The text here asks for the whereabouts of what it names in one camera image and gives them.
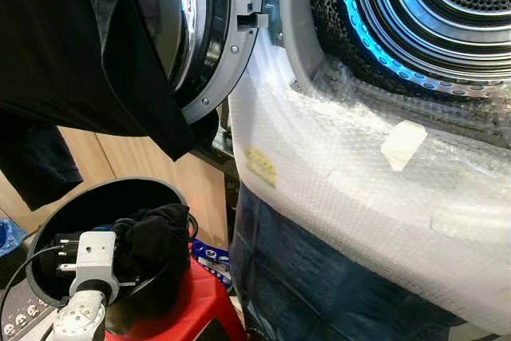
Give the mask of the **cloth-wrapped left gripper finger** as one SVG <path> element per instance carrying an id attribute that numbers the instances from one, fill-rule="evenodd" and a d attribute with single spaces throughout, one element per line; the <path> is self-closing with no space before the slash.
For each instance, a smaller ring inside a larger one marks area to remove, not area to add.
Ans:
<path id="1" fill-rule="evenodd" d="M 139 209 L 118 220 L 118 239 L 127 244 L 169 246 L 192 240 L 190 207 L 171 203 Z"/>
<path id="2" fill-rule="evenodd" d="M 117 279 L 121 282 L 145 282 L 164 276 L 175 279 L 188 268 L 188 243 L 172 244 L 168 248 L 143 250 L 117 243 Z"/>

